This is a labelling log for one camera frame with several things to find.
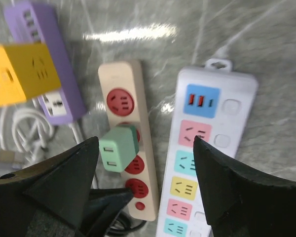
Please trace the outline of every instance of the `yellow cube charger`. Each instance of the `yellow cube charger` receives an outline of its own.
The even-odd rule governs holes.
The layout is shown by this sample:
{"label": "yellow cube charger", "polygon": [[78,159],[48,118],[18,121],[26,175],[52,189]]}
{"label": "yellow cube charger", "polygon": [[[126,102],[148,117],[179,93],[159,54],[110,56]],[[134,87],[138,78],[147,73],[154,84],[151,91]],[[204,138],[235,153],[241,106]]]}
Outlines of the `yellow cube charger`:
{"label": "yellow cube charger", "polygon": [[60,87],[46,44],[0,45],[0,106],[26,102]]}

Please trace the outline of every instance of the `small red button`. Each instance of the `small red button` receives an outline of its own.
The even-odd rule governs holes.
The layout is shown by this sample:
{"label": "small red button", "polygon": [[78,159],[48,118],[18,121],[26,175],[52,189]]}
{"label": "small red button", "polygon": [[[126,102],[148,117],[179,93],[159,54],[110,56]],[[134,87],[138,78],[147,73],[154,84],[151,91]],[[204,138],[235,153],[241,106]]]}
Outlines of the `small red button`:
{"label": "small red button", "polygon": [[136,204],[135,204],[135,206],[136,206],[136,208],[138,209],[138,210],[140,210],[140,211],[142,211],[142,210],[144,210],[145,209],[145,204],[143,204],[142,202],[137,202]]}

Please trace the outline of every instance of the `purple power strip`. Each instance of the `purple power strip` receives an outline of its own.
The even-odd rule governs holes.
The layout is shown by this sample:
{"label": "purple power strip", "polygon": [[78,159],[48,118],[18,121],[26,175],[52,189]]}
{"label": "purple power strip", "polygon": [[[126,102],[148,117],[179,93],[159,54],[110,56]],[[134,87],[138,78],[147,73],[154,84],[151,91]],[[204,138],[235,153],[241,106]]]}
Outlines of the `purple power strip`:
{"label": "purple power strip", "polygon": [[4,17],[16,42],[43,42],[49,49],[62,87],[38,98],[48,121],[61,125],[81,118],[86,107],[58,28],[55,9],[45,3],[23,1],[6,7]]}

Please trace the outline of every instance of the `hanging hole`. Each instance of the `hanging hole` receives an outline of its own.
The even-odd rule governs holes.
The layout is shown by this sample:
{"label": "hanging hole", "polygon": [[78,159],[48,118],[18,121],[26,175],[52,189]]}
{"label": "hanging hole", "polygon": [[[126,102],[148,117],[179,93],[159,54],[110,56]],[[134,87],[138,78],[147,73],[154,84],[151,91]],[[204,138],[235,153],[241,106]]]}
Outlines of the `hanging hole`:
{"label": "hanging hole", "polygon": [[0,179],[10,179],[10,178],[13,178],[14,176],[15,176],[15,174],[8,173],[8,174],[1,176]]}
{"label": "hanging hole", "polygon": [[226,64],[221,63],[221,62],[212,63],[211,66],[216,68],[216,69],[221,69],[221,68],[226,68],[227,67]]}

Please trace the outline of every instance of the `power strip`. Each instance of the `power strip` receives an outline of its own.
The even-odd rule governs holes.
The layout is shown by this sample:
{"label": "power strip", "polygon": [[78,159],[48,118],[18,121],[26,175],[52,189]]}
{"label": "power strip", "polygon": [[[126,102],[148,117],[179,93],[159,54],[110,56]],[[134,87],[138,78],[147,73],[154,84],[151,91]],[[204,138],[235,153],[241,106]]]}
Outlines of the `power strip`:
{"label": "power strip", "polygon": [[121,173],[125,186],[134,193],[129,214],[153,221],[158,215],[159,194],[141,65],[138,61],[102,64],[99,79],[110,127],[129,123],[138,132],[139,152]]}
{"label": "power strip", "polygon": [[6,7],[4,17],[16,42],[44,42],[49,49],[62,87],[38,98],[48,121],[61,125],[81,118],[86,107],[58,28],[55,9],[45,3],[22,1]]}
{"label": "power strip", "polygon": [[257,88],[252,75],[231,72],[227,60],[211,59],[205,69],[180,71],[157,237],[209,236],[195,172],[194,138],[198,135],[234,158]]}

